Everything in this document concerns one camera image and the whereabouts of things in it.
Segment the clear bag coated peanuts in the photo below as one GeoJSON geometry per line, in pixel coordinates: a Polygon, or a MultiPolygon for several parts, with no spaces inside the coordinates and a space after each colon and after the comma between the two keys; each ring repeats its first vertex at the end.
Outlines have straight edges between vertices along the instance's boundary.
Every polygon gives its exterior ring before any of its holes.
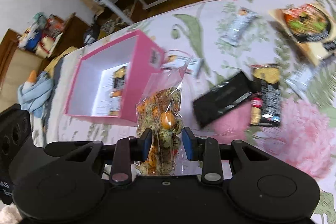
{"type": "Polygon", "coordinates": [[[184,126],[180,109],[186,68],[185,64],[152,74],[136,105],[137,136],[146,129],[153,134],[147,159],[138,167],[144,176],[166,176],[175,170],[175,157],[181,145],[179,135],[184,126]]]}

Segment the black gold snack packet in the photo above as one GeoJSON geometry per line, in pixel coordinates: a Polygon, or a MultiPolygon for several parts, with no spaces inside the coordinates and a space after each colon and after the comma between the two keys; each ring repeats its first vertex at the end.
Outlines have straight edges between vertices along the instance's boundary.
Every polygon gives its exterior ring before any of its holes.
{"type": "Polygon", "coordinates": [[[255,93],[251,99],[250,124],[278,127],[281,121],[280,68],[277,64],[252,65],[255,93]]]}

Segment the small white snack bar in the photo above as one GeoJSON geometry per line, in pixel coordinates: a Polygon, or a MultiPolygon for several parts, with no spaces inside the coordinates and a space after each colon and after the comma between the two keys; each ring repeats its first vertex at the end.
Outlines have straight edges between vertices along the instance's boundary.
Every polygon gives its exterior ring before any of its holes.
{"type": "Polygon", "coordinates": [[[165,53],[161,69],[177,69],[187,65],[186,73],[197,79],[203,64],[202,58],[193,58],[190,54],[180,50],[169,50],[165,53]]]}

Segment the white snack bar packet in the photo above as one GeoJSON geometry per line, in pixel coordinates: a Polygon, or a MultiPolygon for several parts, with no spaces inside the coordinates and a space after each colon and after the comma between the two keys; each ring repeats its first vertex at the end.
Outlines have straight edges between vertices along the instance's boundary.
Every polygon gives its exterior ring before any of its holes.
{"type": "Polygon", "coordinates": [[[248,26],[259,16],[256,12],[241,7],[234,14],[233,19],[228,23],[227,29],[222,34],[221,38],[231,46],[237,47],[243,32],[248,26]]]}

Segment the instant noodle bag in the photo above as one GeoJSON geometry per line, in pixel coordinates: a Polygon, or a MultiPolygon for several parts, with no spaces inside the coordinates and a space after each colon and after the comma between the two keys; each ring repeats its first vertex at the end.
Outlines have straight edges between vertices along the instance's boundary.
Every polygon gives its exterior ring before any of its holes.
{"type": "Polygon", "coordinates": [[[335,53],[335,20],[319,4],[274,9],[269,14],[312,65],[319,66],[335,53]]]}

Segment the blue goose plush toy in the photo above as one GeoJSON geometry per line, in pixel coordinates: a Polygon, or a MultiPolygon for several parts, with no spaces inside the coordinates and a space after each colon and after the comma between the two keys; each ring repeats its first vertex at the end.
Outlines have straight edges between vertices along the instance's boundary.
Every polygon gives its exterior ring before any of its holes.
{"type": "Polygon", "coordinates": [[[27,110],[37,118],[42,118],[47,101],[50,98],[54,81],[43,71],[35,83],[26,81],[18,87],[18,102],[21,109],[27,110]]]}

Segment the black flat packet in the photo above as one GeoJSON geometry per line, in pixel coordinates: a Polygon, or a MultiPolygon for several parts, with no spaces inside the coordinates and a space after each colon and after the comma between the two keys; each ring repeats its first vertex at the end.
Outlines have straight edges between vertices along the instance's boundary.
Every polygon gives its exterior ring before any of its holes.
{"type": "Polygon", "coordinates": [[[226,115],[254,94],[252,81],[243,71],[211,88],[193,101],[195,119],[200,128],[226,115]]]}

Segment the pink cardboard box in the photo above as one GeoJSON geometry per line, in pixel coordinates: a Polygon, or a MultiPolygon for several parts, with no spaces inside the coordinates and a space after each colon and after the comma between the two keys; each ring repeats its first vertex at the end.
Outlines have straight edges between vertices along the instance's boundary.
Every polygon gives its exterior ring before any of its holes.
{"type": "Polygon", "coordinates": [[[140,30],[125,34],[84,55],[76,68],[65,115],[117,125],[134,125],[136,105],[164,50],[140,30]]]}

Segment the blue white gift basket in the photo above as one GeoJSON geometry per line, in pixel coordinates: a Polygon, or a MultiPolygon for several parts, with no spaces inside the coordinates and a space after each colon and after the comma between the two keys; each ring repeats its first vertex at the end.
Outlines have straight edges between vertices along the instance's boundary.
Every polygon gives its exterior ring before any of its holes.
{"type": "Polygon", "coordinates": [[[39,28],[29,27],[22,36],[19,37],[18,48],[28,51],[34,51],[41,40],[42,31],[39,28]]]}

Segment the floral bed sheet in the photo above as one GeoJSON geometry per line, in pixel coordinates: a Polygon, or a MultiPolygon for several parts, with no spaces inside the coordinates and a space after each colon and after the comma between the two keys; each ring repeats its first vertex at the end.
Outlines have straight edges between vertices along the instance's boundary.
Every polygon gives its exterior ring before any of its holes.
{"type": "Polygon", "coordinates": [[[88,222],[335,223],[335,0],[202,1],[52,78],[35,145],[116,149],[88,222]]]}

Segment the white snack bar by noodles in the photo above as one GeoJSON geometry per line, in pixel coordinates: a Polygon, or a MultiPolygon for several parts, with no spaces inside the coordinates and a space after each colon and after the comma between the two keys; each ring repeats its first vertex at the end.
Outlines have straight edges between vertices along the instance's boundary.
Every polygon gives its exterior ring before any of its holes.
{"type": "Polygon", "coordinates": [[[310,81],[313,79],[317,71],[317,67],[309,64],[303,64],[294,71],[294,73],[287,78],[285,82],[299,97],[303,98],[306,94],[310,81]]]}

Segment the wooden nightstand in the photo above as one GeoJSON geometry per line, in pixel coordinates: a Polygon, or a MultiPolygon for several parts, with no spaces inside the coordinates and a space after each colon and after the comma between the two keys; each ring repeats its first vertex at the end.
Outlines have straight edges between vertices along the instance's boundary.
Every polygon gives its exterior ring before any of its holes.
{"type": "Polygon", "coordinates": [[[42,31],[42,38],[34,49],[34,53],[45,59],[56,57],[70,47],[84,46],[84,33],[89,25],[72,13],[66,20],[50,15],[47,27],[42,31]]]}

